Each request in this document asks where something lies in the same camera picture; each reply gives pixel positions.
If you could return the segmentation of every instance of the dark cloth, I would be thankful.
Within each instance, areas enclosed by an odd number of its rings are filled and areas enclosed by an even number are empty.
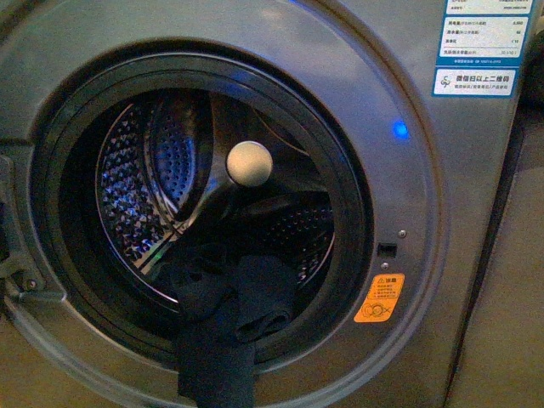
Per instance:
[[[200,408],[253,407],[255,342],[291,322],[295,271],[222,245],[190,248],[161,268],[180,309],[178,393]]]

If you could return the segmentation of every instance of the gray metal panel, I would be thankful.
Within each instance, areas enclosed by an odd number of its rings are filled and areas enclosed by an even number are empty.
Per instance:
[[[21,407],[93,407],[116,408],[60,368],[45,360],[11,326],[0,321],[0,406]]]
[[[449,408],[544,404],[544,114],[520,119],[524,145]]]
[[[399,358],[335,406],[441,406],[517,98],[432,96],[445,2],[330,3],[360,32],[373,37],[372,45],[413,97],[440,153],[451,204],[450,250],[425,320]],[[536,6],[540,10],[542,3]]]

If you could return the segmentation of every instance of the white label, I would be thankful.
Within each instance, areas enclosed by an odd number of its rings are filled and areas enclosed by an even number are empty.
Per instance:
[[[447,17],[440,57],[518,58],[527,17]]]
[[[447,14],[529,14],[533,0],[448,0]]]
[[[515,70],[438,69],[435,95],[510,96]]]

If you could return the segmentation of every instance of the orange warning sticker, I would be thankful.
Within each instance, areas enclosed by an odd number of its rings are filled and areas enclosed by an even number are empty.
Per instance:
[[[363,305],[355,316],[355,322],[380,323],[387,321],[399,300],[404,283],[404,274],[374,276],[371,290],[368,291]]]

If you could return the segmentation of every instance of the blue led light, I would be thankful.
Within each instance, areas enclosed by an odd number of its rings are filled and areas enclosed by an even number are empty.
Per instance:
[[[397,139],[407,140],[410,138],[408,127],[406,127],[406,124],[402,121],[398,121],[394,123],[393,133],[397,137]]]

